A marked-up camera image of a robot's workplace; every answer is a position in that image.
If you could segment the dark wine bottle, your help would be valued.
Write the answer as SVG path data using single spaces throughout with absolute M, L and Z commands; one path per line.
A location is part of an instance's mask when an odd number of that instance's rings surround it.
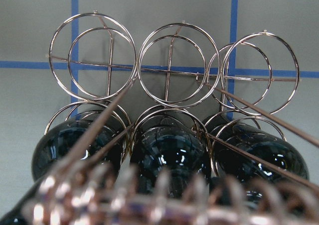
M 194 174 L 211 177 L 211 165 L 206 142 L 179 120 L 162 117 L 158 122 L 141 126 L 135 140 L 130 163 L 138 166 L 140 194 L 151 194 L 164 167 L 170 170 L 168 194 L 181 198 Z
M 236 148 L 269 162 L 285 171 L 309 179 L 309 171 L 300 153 L 288 142 L 261 129 L 241 121 L 231 122 L 223 114 L 211 115 L 203 120 L 207 132 Z M 213 140 L 213 164 L 218 172 L 212 177 L 209 189 L 212 191 L 224 175 L 233 175 L 246 185 L 253 178 L 276 184 L 286 178 L 269 169 L 261 162 L 249 159 L 222 143 Z
M 49 171 L 51 166 L 67 155 L 76 141 L 83 135 L 101 112 L 101 110 L 81 112 L 48 130 L 38 142 L 33 153 L 31 171 L 34 184 L 16 205 L 0 219 L 2 225 L 27 224 L 21 214 L 23 205 L 34 197 L 39 185 L 44 179 L 44 175 Z M 130 120 L 125 115 L 114 112 L 107 120 L 94 142 L 92 142 L 82 154 L 81 159 L 86 160 L 96 154 L 129 124 Z

